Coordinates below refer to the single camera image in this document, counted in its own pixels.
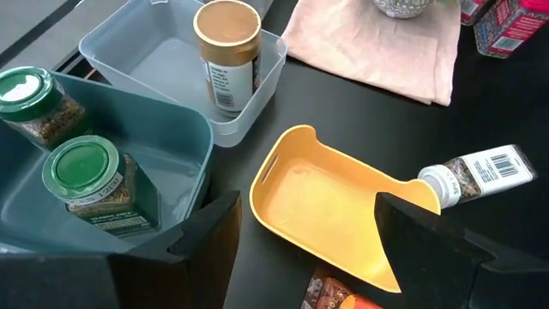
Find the pink cloth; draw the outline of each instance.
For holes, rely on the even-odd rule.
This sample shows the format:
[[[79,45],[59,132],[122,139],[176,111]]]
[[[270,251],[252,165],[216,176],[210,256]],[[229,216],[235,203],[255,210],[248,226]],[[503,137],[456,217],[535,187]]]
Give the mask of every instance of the pink cloth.
[[[456,0],[435,0],[409,20],[373,0],[299,0],[282,38],[290,56],[318,69],[447,106],[460,15]]]

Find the green jar lid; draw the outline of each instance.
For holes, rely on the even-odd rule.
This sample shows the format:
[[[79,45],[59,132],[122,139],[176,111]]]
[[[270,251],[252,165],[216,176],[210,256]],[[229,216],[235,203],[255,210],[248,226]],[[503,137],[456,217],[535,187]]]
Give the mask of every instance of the green jar lid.
[[[95,203],[113,192],[124,179],[125,160],[101,136],[79,136],[61,144],[45,159],[42,181],[66,203]]]
[[[59,106],[63,94],[47,70],[20,67],[0,73],[0,118],[25,122]]]

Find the brown jar lid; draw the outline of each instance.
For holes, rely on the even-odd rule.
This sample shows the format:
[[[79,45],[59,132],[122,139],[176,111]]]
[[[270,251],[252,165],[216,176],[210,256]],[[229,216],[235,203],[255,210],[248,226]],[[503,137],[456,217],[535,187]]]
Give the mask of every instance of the brown jar lid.
[[[194,19],[198,37],[211,45],[230,47],[253,40],[261,31],[261,17],[249,4],[216,0],[204,4]]]

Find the yellow scoop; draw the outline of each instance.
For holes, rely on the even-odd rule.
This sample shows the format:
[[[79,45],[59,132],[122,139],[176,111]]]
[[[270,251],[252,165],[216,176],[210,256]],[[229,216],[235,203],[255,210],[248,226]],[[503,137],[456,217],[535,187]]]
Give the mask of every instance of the yellow scoop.
[[[440,215],[423,180],[401,182],[321,144],[309,125],[279,138],[250,189],[254,216],[269,230],[385,291],[400,293],[374,219],[377,192]]]

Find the light blue plastic bin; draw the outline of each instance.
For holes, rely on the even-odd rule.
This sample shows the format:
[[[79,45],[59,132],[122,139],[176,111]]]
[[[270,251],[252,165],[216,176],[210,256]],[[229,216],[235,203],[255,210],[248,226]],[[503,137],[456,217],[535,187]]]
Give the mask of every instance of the light blue plastic bin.
[[[97,82],[54,76],[86,107],[96,132],[130,153],[153,181],[162,200],[162,229],[119,239],[68,213],[42,184],[47,154],[0,121],[0,248],[125,252],[200,207],[214,144],[203,115]]]
[[[210,101],[198,52],[192,22],[201,6],[194,0],[129,0],[85,36],[79,49],[112,85],[196,109],[210,119],[215,144],[233,147],[275,93],[287,47],[262,31],[262,83],[238,117],[224,116]]]

